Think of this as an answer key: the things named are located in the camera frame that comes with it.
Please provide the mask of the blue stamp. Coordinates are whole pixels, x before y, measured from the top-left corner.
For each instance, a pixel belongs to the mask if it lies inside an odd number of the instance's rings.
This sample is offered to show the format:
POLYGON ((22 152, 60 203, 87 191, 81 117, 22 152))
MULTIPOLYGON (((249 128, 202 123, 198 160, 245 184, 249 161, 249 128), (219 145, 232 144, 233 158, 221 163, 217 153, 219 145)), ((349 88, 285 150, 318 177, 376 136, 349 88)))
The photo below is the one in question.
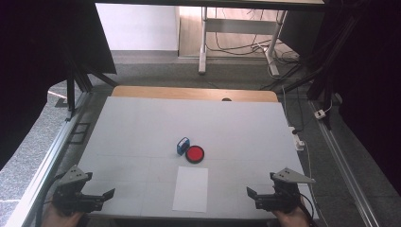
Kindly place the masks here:
POLYGON ((184 137, 178 144, 177 144, 177 153, 182 156, 187 152, 190 147, 190 140, 187 137, 184 137))

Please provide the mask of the white metal desk frame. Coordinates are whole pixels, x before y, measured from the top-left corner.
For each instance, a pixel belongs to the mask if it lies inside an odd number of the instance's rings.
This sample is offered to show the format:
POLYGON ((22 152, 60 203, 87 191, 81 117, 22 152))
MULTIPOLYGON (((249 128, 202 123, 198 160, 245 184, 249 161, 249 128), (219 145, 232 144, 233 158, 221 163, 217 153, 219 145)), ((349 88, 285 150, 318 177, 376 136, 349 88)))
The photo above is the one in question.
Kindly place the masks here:
POLYGON ((240 19, 224 19, 209 18, 208 7, 201 8, 201 43, 199 56, 199 74, 204 75, 206 72, 206 36, 210 32, 214 33, 233 33, 233 34, 253 34, 253 35, 270 35, 271 40, 268 47, 263 47, 263 54, 268 62, 271 75, 279 76, 273 52, 277 43, 282 25, 285 21, 287 12, 285 10, 276 11, 276 19, 274 21, 260 20, 240 20, 240 19))

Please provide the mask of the white power strip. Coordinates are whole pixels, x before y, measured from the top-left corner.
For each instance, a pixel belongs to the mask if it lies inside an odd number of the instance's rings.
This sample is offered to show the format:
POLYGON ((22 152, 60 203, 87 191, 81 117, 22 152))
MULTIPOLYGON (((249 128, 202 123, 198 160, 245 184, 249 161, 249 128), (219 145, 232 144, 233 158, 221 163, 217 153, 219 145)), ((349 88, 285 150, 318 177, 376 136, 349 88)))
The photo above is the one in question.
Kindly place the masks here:
POLYGON ((305 142, 300 139, 298 131, 294 127, 289 127, 289 131, 293 137, 295 149, 297 151, 303 151, 305 149, 305 142))

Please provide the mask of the person's right hand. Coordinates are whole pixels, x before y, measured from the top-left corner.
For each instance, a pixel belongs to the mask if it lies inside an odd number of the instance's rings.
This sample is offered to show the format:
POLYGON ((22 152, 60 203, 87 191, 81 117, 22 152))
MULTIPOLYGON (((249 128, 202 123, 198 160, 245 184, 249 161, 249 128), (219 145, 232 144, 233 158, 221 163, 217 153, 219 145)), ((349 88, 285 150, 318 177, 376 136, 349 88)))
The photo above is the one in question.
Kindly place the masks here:
POLYGON ((282 211, 272 211, 272 213, 278 218, 281 227, 310 227, 304 208, 305 206, 301 205, 287 214, 282 211))

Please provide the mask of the white paper sheet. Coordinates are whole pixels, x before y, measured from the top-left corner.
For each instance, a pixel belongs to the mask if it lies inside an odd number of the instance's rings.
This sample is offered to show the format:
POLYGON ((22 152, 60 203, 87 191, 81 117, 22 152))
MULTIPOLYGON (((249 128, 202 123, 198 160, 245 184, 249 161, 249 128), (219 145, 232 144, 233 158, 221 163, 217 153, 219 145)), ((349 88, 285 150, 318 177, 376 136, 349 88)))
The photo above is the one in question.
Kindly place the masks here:
POLYGON ((174 211, 201 212, 207 210, 208 169, 180 166, 178 168, 174 211))

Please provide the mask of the aluminium floor rail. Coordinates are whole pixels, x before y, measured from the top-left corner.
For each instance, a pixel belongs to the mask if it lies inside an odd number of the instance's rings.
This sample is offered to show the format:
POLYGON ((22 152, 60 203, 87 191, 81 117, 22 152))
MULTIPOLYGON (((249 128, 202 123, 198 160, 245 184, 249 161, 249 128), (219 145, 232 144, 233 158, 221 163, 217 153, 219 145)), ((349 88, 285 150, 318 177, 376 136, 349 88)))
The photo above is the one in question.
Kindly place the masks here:
POLYGON ((374 209, 369 203, 365 192, 357 180, 357 175, 354 173, 351 164, 346 158, 346 150, 348 148, 356 148, 359 145, 359 141, 347 129, 344 131, 340 129, 329 130, 321 119, 312 116, 312 120, 317 124, 323 135, 324 141, 330 150, 364 225, 366 227, 380 227, 374 209))
POLYGON ((47 183, 53 179, 52 173, 56 170, 56 163, 61 159, 61 152, 67 143, 67 139, 81 118, 89 99, 90 94, 83 92, 76 101, 77 114, 71 121, 66 120, 67 115, 62 120, 60 129, 51 146, 38 165, 22 198, 17 200, 18 204, 3 227, 29 227, 35 223, 37 208, 42 204, 42 200, 47 194, 47 183))

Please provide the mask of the black metal stand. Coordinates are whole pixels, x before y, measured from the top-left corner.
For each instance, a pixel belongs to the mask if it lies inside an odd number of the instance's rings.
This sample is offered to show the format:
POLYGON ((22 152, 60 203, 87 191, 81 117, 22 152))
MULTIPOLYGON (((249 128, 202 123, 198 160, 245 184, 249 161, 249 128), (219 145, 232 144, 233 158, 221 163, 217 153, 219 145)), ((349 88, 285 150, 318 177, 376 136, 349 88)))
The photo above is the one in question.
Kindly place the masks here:
POLYGON ((92 82, 89 80, 88 75, 92 74, 96 78, 104 81, 106 84, 113 88, 118 86, 118 83, 105 74, 100 73, 94 67, 87 63, 79 63, 78 60, 73 56, 71 50, 66 44, 61 47, 62 54, 65 57, 67 63, 67 111, 68 115, 66 120, 71 121, 77 114, 76 98, 75 98, 75 85, 77 84, 79 89, 84 92, 90 92, 93 89, 92 82))

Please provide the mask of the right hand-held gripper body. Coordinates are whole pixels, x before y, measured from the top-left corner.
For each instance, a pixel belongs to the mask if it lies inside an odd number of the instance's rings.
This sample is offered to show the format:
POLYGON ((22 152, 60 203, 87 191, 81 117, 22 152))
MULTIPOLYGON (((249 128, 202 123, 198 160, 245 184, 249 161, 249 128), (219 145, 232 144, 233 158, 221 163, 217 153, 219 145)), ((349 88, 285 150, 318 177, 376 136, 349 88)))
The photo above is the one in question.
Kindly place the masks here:
POLYGON ((315 183, 313 178, 288 167, 279 172, 272 172, 270 178, 274 183, 273 211, 292 212, 301 203, 299 183, 315 183))

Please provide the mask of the dark desk panel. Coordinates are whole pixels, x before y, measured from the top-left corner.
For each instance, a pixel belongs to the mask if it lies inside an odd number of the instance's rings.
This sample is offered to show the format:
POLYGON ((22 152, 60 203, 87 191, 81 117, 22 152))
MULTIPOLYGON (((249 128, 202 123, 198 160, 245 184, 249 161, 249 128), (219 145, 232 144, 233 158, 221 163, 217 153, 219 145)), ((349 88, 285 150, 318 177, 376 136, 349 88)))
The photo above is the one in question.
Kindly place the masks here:
POLYGON ((323 12, 287 11, 279 40, 301 57, 308 57, 317 41, 323 16, 323 12))

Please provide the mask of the person's left hand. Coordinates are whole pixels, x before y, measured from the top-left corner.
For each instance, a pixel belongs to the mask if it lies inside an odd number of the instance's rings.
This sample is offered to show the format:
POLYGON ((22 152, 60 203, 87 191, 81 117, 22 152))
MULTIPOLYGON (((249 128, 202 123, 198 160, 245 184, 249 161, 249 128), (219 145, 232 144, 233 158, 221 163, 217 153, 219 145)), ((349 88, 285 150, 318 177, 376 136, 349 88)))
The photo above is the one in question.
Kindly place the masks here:
POLYGON ((82 213, 64 216, 50 204, 44 211, 41 227, 77 227, 82 217, 82 213))

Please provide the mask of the round red ink pad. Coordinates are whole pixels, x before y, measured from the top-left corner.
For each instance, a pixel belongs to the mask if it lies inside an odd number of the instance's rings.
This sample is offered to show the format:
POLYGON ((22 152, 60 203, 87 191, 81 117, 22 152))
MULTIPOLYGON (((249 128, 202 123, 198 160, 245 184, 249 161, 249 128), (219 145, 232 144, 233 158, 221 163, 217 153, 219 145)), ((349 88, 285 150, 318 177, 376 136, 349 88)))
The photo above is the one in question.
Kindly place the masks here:
POLYGON ((204 150, 199 146, 191 146, 185 153, 185 158, 191 164, 198 164, 204 158, 204 150))

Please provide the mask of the black curtain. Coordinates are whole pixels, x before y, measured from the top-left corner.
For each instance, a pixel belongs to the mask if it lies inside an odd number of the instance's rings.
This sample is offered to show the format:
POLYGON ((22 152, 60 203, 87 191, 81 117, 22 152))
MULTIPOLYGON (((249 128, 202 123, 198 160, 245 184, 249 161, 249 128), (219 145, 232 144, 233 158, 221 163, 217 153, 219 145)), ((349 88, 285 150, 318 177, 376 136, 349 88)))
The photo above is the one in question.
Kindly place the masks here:
POLYGON ((75 65, 116 72, 96 0, 0 0, 0 169, 75 65))
POLYGON ((326 42, 346 28, 348 33, 329 69, 315 78, 307 96, 321 92, 342 98, 340 115, 369 151, 401 196, 401 0, 330 0, 318 41, 326 42))

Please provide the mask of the black floor outlet frame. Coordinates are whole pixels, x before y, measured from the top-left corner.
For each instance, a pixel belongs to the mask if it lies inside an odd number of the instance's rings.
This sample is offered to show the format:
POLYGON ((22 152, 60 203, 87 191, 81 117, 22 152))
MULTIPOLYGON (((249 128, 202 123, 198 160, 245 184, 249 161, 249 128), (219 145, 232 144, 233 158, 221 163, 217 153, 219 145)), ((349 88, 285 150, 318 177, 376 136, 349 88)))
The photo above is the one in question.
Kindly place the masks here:
POLYGON ((70 133, 68 142, 72 145, 82 145, 89 135, 90 123, 77 123, 70 133))

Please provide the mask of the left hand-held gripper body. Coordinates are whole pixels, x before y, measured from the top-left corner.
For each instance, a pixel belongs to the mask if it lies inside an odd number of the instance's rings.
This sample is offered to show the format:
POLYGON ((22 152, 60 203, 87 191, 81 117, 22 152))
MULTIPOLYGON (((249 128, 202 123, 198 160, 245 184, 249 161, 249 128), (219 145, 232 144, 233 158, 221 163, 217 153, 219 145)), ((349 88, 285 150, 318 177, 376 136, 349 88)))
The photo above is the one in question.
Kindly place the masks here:
POLYGON ((75 212, 92 213, 100 211, 103 204, 85 204, 85 194, 81 192, 84 185, 92 179, 92 172, 83 172, 77 166, 72 166, 67 170, 58 182, 56 191, 53 195, 52 203, 63 214, 73 214, 75 212))

